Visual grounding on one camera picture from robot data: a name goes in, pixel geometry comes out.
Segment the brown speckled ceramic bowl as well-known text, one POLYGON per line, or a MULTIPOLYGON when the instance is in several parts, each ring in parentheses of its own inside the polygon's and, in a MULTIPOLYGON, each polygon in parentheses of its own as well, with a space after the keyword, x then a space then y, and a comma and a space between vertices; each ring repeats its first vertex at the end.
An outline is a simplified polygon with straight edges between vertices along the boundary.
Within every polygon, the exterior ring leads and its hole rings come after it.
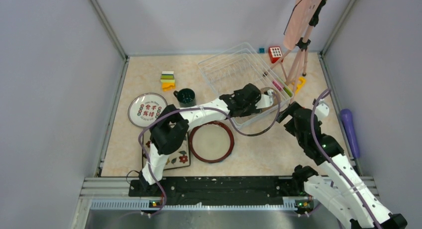
POLYGON ((261 91, 261 94, 268 95, 270 97, 277 98, 277 97, 280 96, 280 92, 278 90, 274 89, 274 88, 271 88, 271 87, 261 88, 260 91, 261 91))

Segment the red-rimmed cream round plate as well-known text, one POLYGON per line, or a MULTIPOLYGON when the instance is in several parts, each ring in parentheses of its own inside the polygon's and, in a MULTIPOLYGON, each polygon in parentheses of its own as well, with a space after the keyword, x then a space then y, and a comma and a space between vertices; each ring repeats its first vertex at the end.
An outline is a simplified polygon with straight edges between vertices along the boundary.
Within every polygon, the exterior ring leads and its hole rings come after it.
POLYGON ((220 121, 195 127, 189 136, 189 148, 201 162, 219 163, 229 157, 235 140, 231 129, 220 121))

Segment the dark green ceramic mug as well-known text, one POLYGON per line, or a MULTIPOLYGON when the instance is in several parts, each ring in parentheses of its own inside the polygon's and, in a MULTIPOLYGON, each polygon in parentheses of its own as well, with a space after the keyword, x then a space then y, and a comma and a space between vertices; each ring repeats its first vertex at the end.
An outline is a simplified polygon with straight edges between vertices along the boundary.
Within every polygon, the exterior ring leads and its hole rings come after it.
POLYGON ((194 107, 197 105, 196 94, 192 89, 180 89, 179 91, 174 91, 173 95, 176 97, 181 108, 194 107))

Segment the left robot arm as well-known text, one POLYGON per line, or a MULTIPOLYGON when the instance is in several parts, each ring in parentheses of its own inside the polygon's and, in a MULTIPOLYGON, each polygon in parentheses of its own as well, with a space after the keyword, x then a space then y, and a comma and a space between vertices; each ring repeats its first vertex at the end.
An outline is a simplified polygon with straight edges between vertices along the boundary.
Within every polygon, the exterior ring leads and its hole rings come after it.
POLYGON ((167 105, 158 118, 139 135, 142 138, 145 132, 150 133, 149 149, 145 148, 143 142, 139 143, 147 159, 139 171, 141 190, 148 196, 158 193, 165 163, 183 144, 188 131, 212 121, 233 121, 236 117, 255 115, 272 103, 272 97, 262 94, 255 85, 249 83, 232 94, 223 94, 205 104, 187 108, 167 105))

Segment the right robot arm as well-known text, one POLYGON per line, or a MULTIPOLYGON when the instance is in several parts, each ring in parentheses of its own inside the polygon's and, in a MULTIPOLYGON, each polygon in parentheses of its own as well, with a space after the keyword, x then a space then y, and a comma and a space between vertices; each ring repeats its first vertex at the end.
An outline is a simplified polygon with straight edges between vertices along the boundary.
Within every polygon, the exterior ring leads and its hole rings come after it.
POLYGON ((292 189, 317 198, 345 229, 404 229, 408 222, 402 214, 388 210, 354 171, 339 143, 321 132, 318 117, 297 102, 279 113, 278 122, 293 135, 305 155, 331 178, 334 189, 309 166, 298 165, 292 174, 292 189))

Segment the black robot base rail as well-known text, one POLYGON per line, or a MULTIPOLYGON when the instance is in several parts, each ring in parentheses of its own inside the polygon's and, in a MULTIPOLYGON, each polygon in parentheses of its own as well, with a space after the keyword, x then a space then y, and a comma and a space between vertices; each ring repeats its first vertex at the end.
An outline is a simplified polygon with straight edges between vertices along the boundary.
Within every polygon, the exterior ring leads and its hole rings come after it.
POLYGON ((291 176, 216 176, 216 177, 165 177, 157 184, 144 189, 139 179, 132 180, 129 196, 204 195, 208 193, 263 193, 265 196, 307 197, 304 187, 291 176))

